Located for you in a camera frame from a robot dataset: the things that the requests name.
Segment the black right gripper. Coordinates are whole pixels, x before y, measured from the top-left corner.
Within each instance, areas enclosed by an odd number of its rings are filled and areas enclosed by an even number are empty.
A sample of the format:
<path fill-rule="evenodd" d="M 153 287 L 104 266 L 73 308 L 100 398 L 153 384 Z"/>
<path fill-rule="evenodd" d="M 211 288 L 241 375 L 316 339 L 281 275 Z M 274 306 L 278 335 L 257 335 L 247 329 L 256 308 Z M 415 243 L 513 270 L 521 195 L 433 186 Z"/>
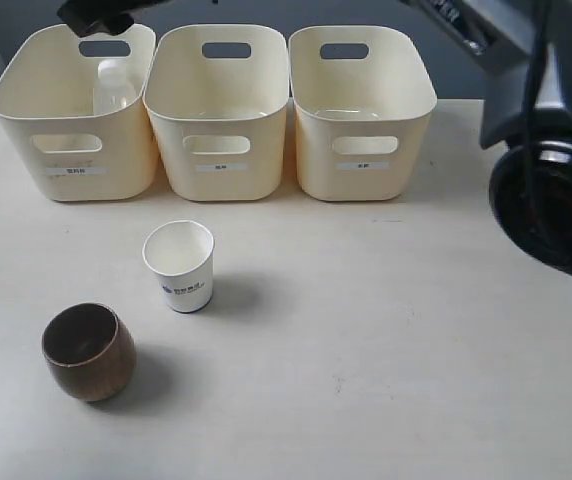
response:
<path fill-rule="evenodd" d="M 118 36 L 135 24 L 135 12 L 164 3 L 165 0 L 67 0 L 57 15 L 77 36 Z"/>

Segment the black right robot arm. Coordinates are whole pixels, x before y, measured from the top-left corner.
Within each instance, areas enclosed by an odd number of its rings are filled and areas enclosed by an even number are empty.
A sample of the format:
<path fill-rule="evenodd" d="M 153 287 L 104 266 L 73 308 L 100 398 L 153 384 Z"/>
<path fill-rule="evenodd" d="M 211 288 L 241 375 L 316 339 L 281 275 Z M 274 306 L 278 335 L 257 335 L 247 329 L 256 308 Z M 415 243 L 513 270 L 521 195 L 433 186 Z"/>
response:
<path fill-rule="evenodd" d="M 493 215 L 522 251 L 572 276 L 572 1 L 420 1 L 490 79 L 480 144 Z"/>

